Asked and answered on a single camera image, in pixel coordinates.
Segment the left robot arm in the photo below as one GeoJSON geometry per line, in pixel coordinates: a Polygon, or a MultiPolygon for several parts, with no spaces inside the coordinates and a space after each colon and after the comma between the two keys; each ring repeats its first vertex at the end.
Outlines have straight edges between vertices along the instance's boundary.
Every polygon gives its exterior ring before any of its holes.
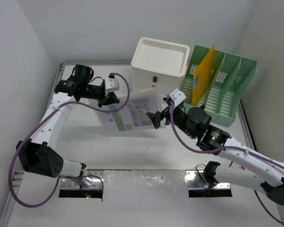
{"type": "Polygon", "coordinates": [[[77,64],[67,79],[58,82],[40,126],[27,141],[17,145],[18,157],[26,172],[52,178],[83,175],[86,165],[62,158],[55,147],[64,122],[80,99],[96,100],[99,107],[119,103],[115,94],[119,82],[115,75],[109,74],[100,85],[92,85],[93,78],[91,67],[77,64]]]}

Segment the white three-drawer storage box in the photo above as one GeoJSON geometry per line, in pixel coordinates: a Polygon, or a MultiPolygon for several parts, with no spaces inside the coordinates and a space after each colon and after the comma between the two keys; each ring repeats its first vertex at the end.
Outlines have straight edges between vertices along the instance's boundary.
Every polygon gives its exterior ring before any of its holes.
{"type": "Polygon", "coordinates": [[[155,87],[163,96],[180,88],[189,52],[187,45],[142,37],[131,61],[133,87],[155,87]]]}

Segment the clear sleeve with documents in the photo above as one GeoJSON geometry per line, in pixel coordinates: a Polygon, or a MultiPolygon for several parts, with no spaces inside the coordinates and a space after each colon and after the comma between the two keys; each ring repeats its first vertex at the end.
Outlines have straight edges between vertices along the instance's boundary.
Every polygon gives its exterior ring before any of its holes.
{"type": "Polygon", "coordinates": [[[154,130],[148,112],[161,112],[162,101],[155,87],[131,93],[125,107],[118,112],[95,112],[99,126],[93,132],[109,137],[148,137],[147,131],[154,130]]]}

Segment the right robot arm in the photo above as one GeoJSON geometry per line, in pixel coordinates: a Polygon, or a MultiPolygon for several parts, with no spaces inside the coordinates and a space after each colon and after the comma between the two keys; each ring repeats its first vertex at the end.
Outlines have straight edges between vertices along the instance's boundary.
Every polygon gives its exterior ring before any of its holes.
{"type": "Polygon", "coordinates": [[[172,129],[179,128],[191,139],[196,139],[199,154],[213,154],[230,160],[244,170],[231,171],[219,162],[210,161],[201,178],[208,186],[221,182],[233,183],[264,194],[271,201],[284,206],[284,163],[270,159],[238,142],[229,133],[210,124],[211,116],[201,107],[192,107],[185,113],[181,106],[162,112],[148,112],[157,129],[162,120],[172,129]]]}

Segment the orange plastic folder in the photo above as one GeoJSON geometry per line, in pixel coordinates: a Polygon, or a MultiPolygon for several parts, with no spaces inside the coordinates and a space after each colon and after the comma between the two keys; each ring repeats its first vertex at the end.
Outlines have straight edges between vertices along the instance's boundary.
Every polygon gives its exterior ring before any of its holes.
{"type": "Polygon", "coordinates": [[[214,51],[215,45],[213,45],[210,49],[197,45],[194,47],[192,61],[197,68],[193,73],[193,89],[191,99],[191,105],[193,106],[197,106],[212,80],[214,51]]]}

